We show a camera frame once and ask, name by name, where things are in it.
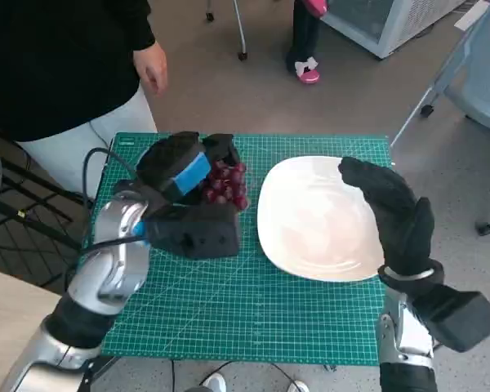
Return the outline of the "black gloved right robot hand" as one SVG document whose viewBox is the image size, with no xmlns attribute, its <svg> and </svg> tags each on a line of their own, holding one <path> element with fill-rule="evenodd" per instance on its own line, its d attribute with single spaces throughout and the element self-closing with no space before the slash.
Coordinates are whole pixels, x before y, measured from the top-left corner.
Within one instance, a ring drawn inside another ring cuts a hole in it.
<svg viewBox="0 0 490 392">
<path fill-rule="evenodd" d="M 339 171 L 347 185 L 362 191 L 374 213 L 384 267 L 404 277 L 432 270 L 434 214 L 430 200 L 416 197 L 405 179 L 387 167 L 344 157 Z"/>
</svg>

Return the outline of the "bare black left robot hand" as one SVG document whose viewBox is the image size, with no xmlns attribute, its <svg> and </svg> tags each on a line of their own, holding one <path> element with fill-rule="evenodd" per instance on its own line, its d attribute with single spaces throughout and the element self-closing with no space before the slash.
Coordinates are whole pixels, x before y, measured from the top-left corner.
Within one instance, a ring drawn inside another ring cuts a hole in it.
<svg viewBox="0 0 490 392">
<path fill-rule="evenodd" d="M 140 158 L 136 173 L 166 200 L 178 202 L 205 180 L 218 161 L 230 166 L 241 162 L 233 138 L 178 132 L 155 142 Z"/>
</svg>

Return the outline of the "person's hand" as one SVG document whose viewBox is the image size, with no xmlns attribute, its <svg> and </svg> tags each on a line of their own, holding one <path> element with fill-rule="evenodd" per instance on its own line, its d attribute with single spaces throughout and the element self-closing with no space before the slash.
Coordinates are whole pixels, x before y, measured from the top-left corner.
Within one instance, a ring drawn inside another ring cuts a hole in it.
<svg viewBox="0 0 490 392">
<path fill-rule="evenodd" d="M 167 57 L 157 42 L 145 49 L 133 51 L 133 63 L 140 80 L 155 96 L 167 89 Z"/>
</svg>

